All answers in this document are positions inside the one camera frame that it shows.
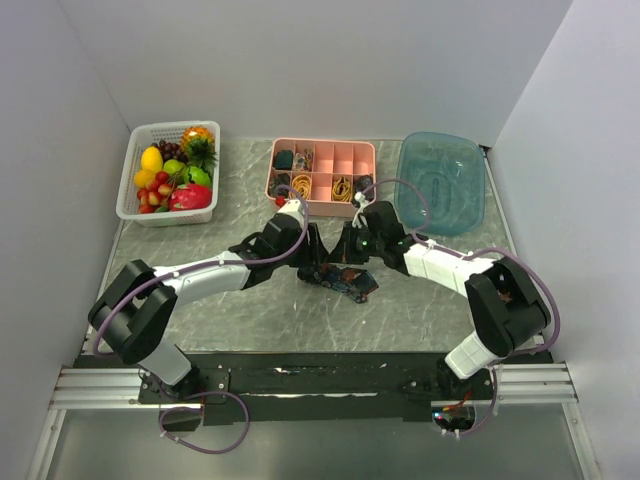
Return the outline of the dark floral patterned necktie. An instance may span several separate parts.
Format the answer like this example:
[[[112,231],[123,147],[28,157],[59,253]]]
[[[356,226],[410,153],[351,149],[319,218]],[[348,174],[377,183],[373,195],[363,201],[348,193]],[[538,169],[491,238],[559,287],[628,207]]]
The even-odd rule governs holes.
[[[336,291],[357,304],[368,301],[379,288],[374,277],[365,269],[322,264],[300,268],[297,277],[304,283]]]

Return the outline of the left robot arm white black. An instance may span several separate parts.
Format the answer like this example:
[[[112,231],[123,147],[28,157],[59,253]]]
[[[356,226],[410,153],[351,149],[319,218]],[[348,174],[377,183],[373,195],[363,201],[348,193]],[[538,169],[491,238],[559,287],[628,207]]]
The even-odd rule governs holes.
[[[314,222],[296,209],[281,209],[262,231],[205,261],[156,268],[132,261],[89,311],[96,331],[94,354],[102,354],[99,344],[105,342],[123,364],[154,377],[165,396],[185,402],[203,381],[200,369],[164,337],[174,310],[218,293],[253,288],[282,266],[310,266],[321,248]]]

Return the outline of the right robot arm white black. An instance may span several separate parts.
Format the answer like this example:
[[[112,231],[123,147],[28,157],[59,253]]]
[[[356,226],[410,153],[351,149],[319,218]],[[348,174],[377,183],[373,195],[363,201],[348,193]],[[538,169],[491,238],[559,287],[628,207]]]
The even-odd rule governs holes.
[[[354,204],[357,211],[344,223],[331,263],[362,265],[376,257],[389,269],[444,286],[468,301],[474,330],[441,362],[437,386],[444,396],[461,397],[480,370],[523,354],[524,343],[549,325],[559,326],[549,289],[513,255],[490,259],[451,250],[406,233],[388,201],[370,202],[358,193]]]

